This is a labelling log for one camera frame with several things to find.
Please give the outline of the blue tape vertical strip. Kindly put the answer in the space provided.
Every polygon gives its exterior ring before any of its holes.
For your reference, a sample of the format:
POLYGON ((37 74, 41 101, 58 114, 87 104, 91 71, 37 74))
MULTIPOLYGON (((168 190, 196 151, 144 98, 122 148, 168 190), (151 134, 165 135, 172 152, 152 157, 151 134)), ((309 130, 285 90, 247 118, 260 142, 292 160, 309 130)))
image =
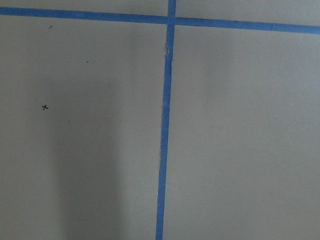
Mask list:
POLYGON ((162 240, 163 232, 164 232, 175 20, 176 20, 176 1, 170 0, 168 2, 167 25, 166 25, 166 56, 165 56, 165 63, 164 63, 164 79, 163 79, 163 95, 162 95, 160 166, 159 166, 159 172, 158 172, 157 211, 156 211, 156 226, 155 226, 156 240, 162 240))

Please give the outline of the blue tape horizontal strip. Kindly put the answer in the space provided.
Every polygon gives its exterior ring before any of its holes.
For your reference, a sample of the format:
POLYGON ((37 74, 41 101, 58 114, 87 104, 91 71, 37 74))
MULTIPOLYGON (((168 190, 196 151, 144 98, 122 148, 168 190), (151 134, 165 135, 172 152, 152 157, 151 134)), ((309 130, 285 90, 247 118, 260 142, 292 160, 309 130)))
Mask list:
MULTIPOLYGON (((159 25, 166 25, 170 19, 168 16, 157 16, 157 15, 90 12, 90 11, 76 11, 76 10, 57 10, 57 9, 38 9, 38 8, 19 8, 19 7, 1 7, 0 14, 4 16, 77 19, 77 20, 159 24, 159 25)), ((173 23, 176 26, 190 26, 190 27, 225 28, 225 29, 301 33, 301 34, 314 34, 314 35, 318 35, 320 33, 319 26, 270 23, 270 22, 176 17, 173 23)))

